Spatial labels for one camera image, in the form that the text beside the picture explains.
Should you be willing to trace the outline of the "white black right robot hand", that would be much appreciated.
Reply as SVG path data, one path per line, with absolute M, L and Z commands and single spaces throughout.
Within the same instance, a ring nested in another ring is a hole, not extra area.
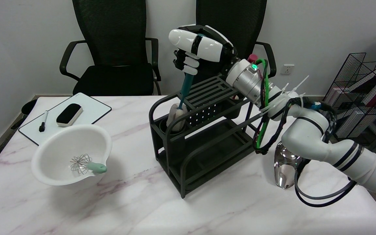
M 184 73 L 216 76 L 237 58 L 237 49 L 222 33 L 206 25 L 185 25 L 168 35 L 176 46 L 173 63 Z

